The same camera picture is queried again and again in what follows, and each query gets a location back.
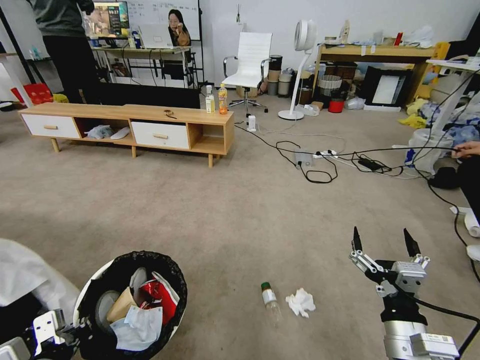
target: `computer monitor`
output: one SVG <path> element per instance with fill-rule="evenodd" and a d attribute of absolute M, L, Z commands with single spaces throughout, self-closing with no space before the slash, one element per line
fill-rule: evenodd
<path fill-rule="evenodd" d="M 130 27 L 129 10 L 126 1 L 94 2 L 95 9 L 90 15 L 83 13 L 85 31 L 88 37 L 125 38 Z"/>

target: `orange juice bottle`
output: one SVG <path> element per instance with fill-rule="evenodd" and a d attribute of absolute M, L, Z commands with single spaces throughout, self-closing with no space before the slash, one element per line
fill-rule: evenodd
<path fill-rule="evenodd" d="M 220 84 L 218 89 L 218 112 L 222 115 L 225 115 L 229 111 L 229 106 L 227 104 L 227 89 L 224 84 Z"/>

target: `red bucket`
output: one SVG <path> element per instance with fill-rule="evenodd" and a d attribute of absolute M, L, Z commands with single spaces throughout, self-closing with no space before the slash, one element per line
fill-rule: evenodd
<path fill-rule="evenodd" d="M 328 111 L 330 113 L 341 113 L 344 109 L 344 100 L 330 100 L 330 105 L 328 105 Z"/>

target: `gray shirt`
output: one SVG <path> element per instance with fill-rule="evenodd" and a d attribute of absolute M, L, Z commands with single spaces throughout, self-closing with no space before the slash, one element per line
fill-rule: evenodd
<path fill-rule="evenodd" d="M 94 10 L 92 0 L 27 0 L 43 36 L 84 37 L 82 14 Z"/>

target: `paper towel roll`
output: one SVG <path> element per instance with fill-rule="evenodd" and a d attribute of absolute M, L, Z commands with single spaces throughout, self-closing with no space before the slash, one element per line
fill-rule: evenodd
<path fill-rule="evenodd" d="M 480 225 L 473 211 L 470 210 L 465 214 L 464 222 L 468 233 L 474 238 L 480 238 Z"/>

